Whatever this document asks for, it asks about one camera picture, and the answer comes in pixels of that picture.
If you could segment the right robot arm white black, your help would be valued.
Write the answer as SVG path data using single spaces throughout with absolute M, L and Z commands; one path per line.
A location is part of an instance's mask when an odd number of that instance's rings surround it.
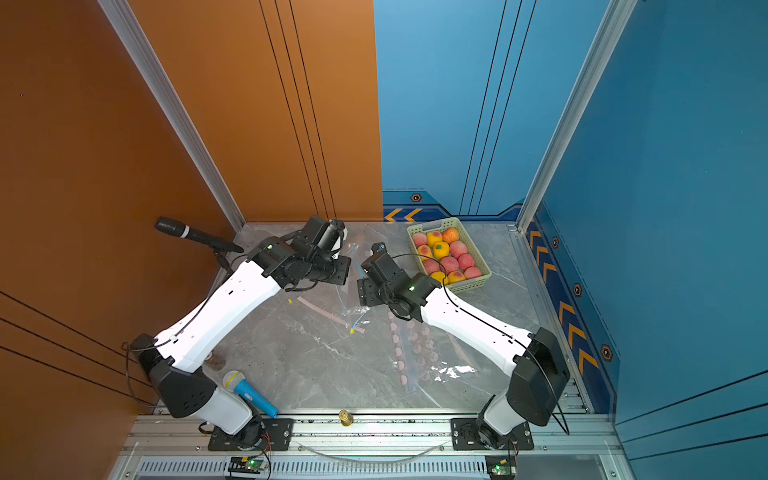
M 394 317 L 441 329 L 492 361 L 509 378 L 506 391 L 493 395 L 478 414 L 480 443 L 503 449 L 525 443 L 530 425 L 544 427 L 560 412 L 571 375 L 556 336 L 509 325 L 470 305 L 432 277 L 409 275 L 384 243 L 375 243 L 357 281 L 360 304 L 385 305 Z

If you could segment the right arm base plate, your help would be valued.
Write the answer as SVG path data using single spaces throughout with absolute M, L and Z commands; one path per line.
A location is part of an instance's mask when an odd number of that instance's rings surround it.
M 534 449 L 530 426 L 524 422 L 502 435 L 491 427 L 481 424 L 476 418 L 452 418 L 450 420 L 451 439 L 456 451 L 470 450 L 513 450 L 531 451 Z

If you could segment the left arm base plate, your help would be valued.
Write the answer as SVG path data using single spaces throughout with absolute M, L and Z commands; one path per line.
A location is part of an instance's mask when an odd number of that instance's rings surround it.
M 252 419 L 238 434 L 227 434 L 218 426 L 210 432 L 208 450 L 219 451 L 287 451 L 294 430 L 291 418 Z

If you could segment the clear blue-zipper zip bag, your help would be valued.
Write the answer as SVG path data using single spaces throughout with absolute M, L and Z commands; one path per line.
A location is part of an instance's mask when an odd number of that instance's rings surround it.
M 369 307 L 360 304 L 357 281 L 363 270 L 359 260 L 360 245 L 347 241 L 340 250 L 340 255 L 351 260 L 348 277 L 344 285 L 319 283 L 313 289 L 303 292 L 297 301 L 324 320 L 329 320 L 334 327 L 339 327 L 345 335 L 363 334 L 363 321 Z

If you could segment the pink red peach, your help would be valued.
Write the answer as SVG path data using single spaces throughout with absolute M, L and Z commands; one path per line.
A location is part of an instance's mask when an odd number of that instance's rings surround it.
M 423 267 L 427 275 L 432 275 L 433 273 L 439 272 L 441 270 L 440 263 L 431 258 L 423 261 Z

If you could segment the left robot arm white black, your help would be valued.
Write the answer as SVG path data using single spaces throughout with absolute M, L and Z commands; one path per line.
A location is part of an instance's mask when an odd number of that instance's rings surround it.
M 252 311 L 281 291 L 296 291 L 303 280 L 345 284 L 351 265 L 341 255 L 343 221 L 311 217 L 299 230 L 262 240 L 229 277 L 184 318 L 151 336 L 142 334 L 127 349 L 160 400 L 175 418 L 212 424 L 237 448 L 262 448 L 264 409 L 216 384 L 203 370 L 205 359 Z

